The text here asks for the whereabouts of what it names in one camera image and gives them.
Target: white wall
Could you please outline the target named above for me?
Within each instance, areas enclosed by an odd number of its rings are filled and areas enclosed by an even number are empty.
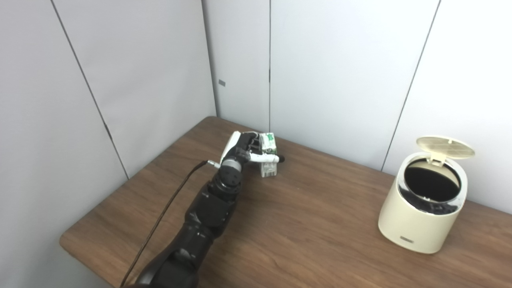
[[[460,160],[468,198],[512,213],[512,3],[442,1],[384,171],[396,174],[417,137],[451,136],[476,157]]]
[[[58,245],[126,177],[50,1],[0,2],[0,286],[107,287]]]
[[[203,0],[218,116],[261,131],[269,129],[269,2]]]
[[[55,5],[130,177],[215,115],[200,0]]]
[[[381,169],[437,4],[273,0],[272,132]]]

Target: tabletop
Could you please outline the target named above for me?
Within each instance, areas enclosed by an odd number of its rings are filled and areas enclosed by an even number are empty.
[[[61,246],[118,287],[171,194],[200,161],[218,161],[235,130],[251,131],[205,118],[69,228]],[[377,227],[392,175],[276,140],[286,161],[267,178],[246,165],[237,209],[200,268],[199,287],[512,287],[512,215],[468,201],[440,252],[412,252]],[[128,283],[170,243],[214,173],[204,166],[189,179]]]

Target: robotic hand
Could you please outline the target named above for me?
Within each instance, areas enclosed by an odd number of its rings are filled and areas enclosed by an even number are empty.
[[[260,150],[260,134],[235,131],[218,168],[185,214],[174,240],[142,270],[136,284],[127,288],[195,288],[197,271],[214,239],[222,235],[237,204],[242,169],[248,162],[283,162],[284,157]]]

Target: panel seam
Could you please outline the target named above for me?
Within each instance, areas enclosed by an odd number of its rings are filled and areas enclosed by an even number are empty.
[[[402,118],[403,109],[406,106],[407,99],[409,98],[409,93],[411,91],[411,87],[414,82],[414,78],[416,77],[416,72],[418,71],[419,63],[421,62],[421,58],[423,57],[423,52],[425,51],[426,43],[429,40],[430,32],[432,30],[432,26],[434,25],[434,20],[436,19],[437,11],[439,10],[439,6],[441,5],[441,0],[437,3],[436,11],[434,12],[434,17],[432,17],[432,21],[430,23],[429,31],[426,34],[425,42],[423,43],[423,47],[421,48],[421,53],[419,54],[418,63],[416,63],[416,68],[414,69],[413,77],[411,79],[411,83],[409,84],[409,88],[407,89],[407,94],[405,99],[403,100],[402,109],[400,110],[400,114],[398,115],[398,120],[396,122],[395,130],[393,131],[393,135],[391,136],[391,141],[389,142],[388,150],[386,151],[386,155],[384,157],[384,162],[382,163],[381,171],[384,170],[384,165],[386,165],[386,160],[388,160],[389,151],[391,150],[391,145],[393,144],[393,140],[395,139],[396,130],[398,129],[398,125],[400,124],[400,119]]]
[[[73,55],[75,56],[76,63],[78,64],[78,67],[80,69],[80,72],[82,73],[83,79],[86,82],[86,85],[87,85],[87,88],[89,90],[89,93],[91,94],[91,97],[92,97],[92,99],[94,101],[94,105],[96,106],[96,109],[98,110],[98,114],[99,114],[99,116],[101,118],[101,121],[103,122],[103,125],[105,127],[105,130],[106,130],[109,138],[110,138],[112,146],[114,147],[114,151],[116,152],[117,158],[119,159],[119,162],[121,163],[121,167],[123,168],[124,174],[125,174],[126,178],[129,179],[130,177],[128,176],[128,173],[126,172],[126,168],[124,167],[123,161],[121,160],[121,156],[119,155],[119,152],[117,151],[117,147],[116,147],[116,145],[114,143],[114,139],[112,138],[110,130],[109,130],[108,126],[106,125],[105,119],[103,118],[103,115],[101,114],[101,110],[100,110],[100,108],[98,106],[98,102],[96,101],[96,98],[94,97],[94,94],[93,94],[93,91],[91,89],[91,86],[89,85],[89,81],[87,81],[86,74],[84,73],[82,65],[80,64],[80,61],[78,60],[78,56],[76,55],[76,52],[75,52],[75,49],[73,48],[73,45],[71,44],[71,40],[70,40],[70,38],[68,36],[68,33],[67,33],[67,31],[66,31],[66,29],[64,27],[64,23],[62,22],[62,19],[60,18],[60,14],[57,11],[57,7],[55,6],[55,3],[53,2],[53,0],[50,0],[50,2],[52,3],[53,10],[55,10],[55,14],[57,15],[57,18],[59,19],[60,26],[62,27],[62,30],[64,31],[64,35],[66,36],[66,39],[68,40],[69,46],[71,48],[71,51],[73,52]]]

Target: small box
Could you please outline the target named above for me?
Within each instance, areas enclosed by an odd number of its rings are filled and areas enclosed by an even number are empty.
[[[274,133],[260,133],[260,148],[263,153],[277,154],[278,147],[275,144]],[[270,177],[278,174],[277,163],[260,163],[262,177]]]

